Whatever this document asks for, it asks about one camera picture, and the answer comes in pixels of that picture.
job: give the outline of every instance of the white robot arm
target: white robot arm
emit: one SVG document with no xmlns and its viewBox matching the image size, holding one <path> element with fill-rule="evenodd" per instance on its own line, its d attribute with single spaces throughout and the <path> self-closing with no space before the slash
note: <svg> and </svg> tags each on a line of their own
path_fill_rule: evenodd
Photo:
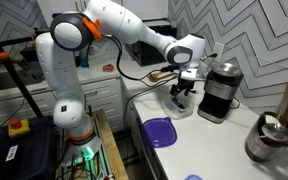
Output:
<svg viewBox="0 0 288 180">
<path fill-rule="evenodd" d="M 168 63 L 179 65 L 180 78 L 185 83 L 194 83 L 205 44 L 202 37 L 195 35 L 181 40 L 160 35 L 132 12 L 109 0 L 90 0 L 82 13 L 67 12 L 55 17 L 51 32 L 36 39 L 37 54 L 46 80 L 56 93 L 54 122 L 69 130 L 69 137 L 80 150 L 92 146 L 89 142 L 93 125 L 84 112 L 84 94 L 71 51 L 81 50 L 94 36 L 100 39 L 101 34 L 112 35 L 126 44 L 140 40 L 156 47 Z"/>
</svg>

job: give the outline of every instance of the coffee maker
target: coffee maker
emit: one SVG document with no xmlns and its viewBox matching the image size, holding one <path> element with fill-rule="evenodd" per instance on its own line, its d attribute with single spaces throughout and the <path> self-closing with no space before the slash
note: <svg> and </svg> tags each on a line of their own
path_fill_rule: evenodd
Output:
<svg viewBox="0 0 288 180">
<path fill-rule="evenodd" d="M 213 62 L 211 69 L 206 76 L 205 94 L 197 113 L 220 124 L 230 109 L 244 75 L 238 66 L 230 63 Z"/>
</svg>

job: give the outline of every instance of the sink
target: sink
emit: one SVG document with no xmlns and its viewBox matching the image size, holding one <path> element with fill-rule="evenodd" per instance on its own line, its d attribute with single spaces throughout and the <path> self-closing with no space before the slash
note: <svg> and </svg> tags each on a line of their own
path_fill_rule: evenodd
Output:
<svg viewBox="0 0 288 180">
<path fill-rule="evenodd" d="M 25 85 L 41 83 L 44 80 L 44 77 L 35 77 L 31 73 L 28 73 L 24 70 L 18 70 L 17 73 Z M 0 73 L 0 90 L 14 88 L 14 87 L 17 87 L 17 85 L 13 81 L 11 75 L 8 72 L 1 72 Z"/>
</svg>

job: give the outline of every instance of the metal pole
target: metal pole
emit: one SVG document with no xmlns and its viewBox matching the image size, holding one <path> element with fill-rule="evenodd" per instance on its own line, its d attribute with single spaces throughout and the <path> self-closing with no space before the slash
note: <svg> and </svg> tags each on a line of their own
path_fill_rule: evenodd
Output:
<svg viewBox="0 0 288 180">
<path fill-rule="evenodd" d="M 0 45 L 0 52 L 5 52 L 3 47 Z M 3 65 L 5 66 L 6 70 L 8 73 L 11 75 L 12 79 L 16 83 L 17 87 L 20 89 L 22 92 L 23 96 L 25 97 L 26 101 L 29 103 L 33 111 L 35 112 L 37 117 L 43 117 L 42 112 L 36 105 L 34 99 L 32 98 L 31 94 L 29 91 L 26 89 L 25 85 L 23 84 L 21 78 L 18 76 L 11 59 L 8 57 L 7 59 L 2 61 Z"/>
</svg>

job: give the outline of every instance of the red button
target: red button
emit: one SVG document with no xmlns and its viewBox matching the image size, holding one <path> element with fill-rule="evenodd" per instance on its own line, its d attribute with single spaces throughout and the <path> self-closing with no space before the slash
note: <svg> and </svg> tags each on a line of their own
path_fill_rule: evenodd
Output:
<svg viewBox="0 0 288 180">
<path fill-rule="evenodd" d="M 10 120 L 10 122 L 8 124 L 10 126 L 12 126 L 14 129 L 19 129 L 22 127 L 22 122 L 19 118 L 14 118 L 14 119 Z"/>
</svg>

